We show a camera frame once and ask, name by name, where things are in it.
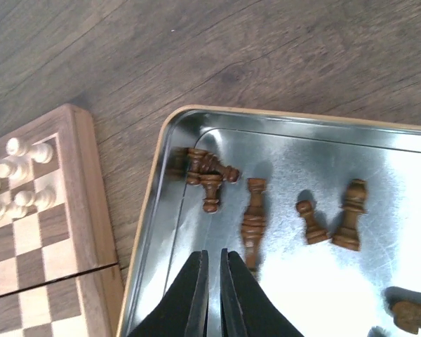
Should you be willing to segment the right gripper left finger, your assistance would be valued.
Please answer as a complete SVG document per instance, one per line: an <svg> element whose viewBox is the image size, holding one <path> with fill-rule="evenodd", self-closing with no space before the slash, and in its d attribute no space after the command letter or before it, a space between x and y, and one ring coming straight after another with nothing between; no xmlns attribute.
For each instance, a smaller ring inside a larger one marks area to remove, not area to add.
<svg viewBox="0 0 421 337"><path fill-rule="evenodd" d="M160 303L128 335L206 336L208 298L208 252L194 251Z"/></svg>

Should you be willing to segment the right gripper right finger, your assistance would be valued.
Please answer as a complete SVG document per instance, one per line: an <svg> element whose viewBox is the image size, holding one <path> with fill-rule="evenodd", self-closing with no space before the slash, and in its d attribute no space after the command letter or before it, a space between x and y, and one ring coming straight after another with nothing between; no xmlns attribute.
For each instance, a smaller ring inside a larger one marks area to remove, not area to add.
<svg viewBox="0 0 421 337"><path fill-rule="evenodd" d="M273 305L236 251L220 256L223 336L301 336Z"/></svg>

